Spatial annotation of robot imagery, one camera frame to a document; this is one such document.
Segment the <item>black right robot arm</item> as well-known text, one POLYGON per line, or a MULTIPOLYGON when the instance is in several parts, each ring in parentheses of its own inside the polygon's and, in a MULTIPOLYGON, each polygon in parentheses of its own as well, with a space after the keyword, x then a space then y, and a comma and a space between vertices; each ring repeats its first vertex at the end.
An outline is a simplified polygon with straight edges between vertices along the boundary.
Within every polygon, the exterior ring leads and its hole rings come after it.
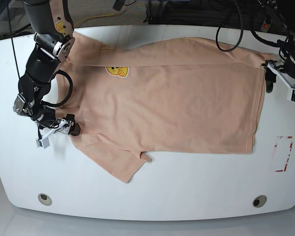
POLYGON ((18 115, 35 121, 39 129, 49 128, 55 132, 78 136, 81 128, 75 121, 75 116, 67 114, 59 119, 55 111, 69 100, 73 91, 72 79, 61 70, 75 42, 68 2, 25 0, 23 6, 35 32, 35 47, 27 61, 25 73, 19 79, 19 93, 13 110, 18 115), (69 83, 66 97, 56 104, 43 101, 57 74, 64 76, 69 83))

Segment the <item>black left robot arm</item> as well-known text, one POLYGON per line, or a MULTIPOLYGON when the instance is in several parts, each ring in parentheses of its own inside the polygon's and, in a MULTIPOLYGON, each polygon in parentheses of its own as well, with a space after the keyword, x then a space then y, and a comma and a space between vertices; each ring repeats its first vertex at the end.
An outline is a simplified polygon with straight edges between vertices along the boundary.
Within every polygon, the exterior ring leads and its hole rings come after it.
POLYGON ((252 10, 250 15, 251 33, 260 42, 279 49, 280 61, 270 60, 265 63, 266 67, 266 91, 271 93, 276 77, 279 77, 289 88, 288 100, 295 102, 295 0, 261 0, 252 10), (268 41, 259 37, 254 31, 255 16, 260 12, 266 12, 262 31, 266 26, 274 24, 281 27, 286 35, 285 40, 276 42, 268 41))

